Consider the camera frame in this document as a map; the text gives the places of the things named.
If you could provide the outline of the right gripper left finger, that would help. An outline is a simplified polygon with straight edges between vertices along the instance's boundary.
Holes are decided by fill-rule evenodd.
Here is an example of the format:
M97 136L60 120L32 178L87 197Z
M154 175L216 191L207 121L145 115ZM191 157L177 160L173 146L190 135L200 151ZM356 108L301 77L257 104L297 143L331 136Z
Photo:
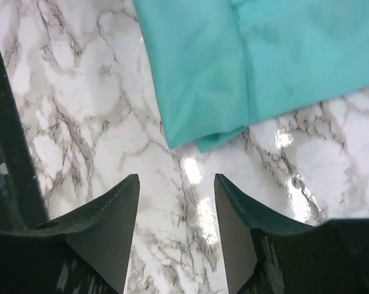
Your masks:
M123 293L139 205L137 174L105 194L36 230L58 232L65 243L95 270L115 293Z

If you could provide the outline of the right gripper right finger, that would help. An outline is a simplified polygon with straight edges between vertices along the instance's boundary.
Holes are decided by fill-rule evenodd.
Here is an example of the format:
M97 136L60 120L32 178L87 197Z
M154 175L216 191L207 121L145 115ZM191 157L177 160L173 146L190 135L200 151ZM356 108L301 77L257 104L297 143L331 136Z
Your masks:
M312 226L286 217L215 176L215 203L229 293L316 293Z

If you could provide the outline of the teal t shirt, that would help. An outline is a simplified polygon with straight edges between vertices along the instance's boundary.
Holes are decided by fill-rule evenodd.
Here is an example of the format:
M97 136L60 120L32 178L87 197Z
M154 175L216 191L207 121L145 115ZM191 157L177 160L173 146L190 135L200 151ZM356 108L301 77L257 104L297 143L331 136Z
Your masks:
M169 148L369 86L369 1L135 1Z

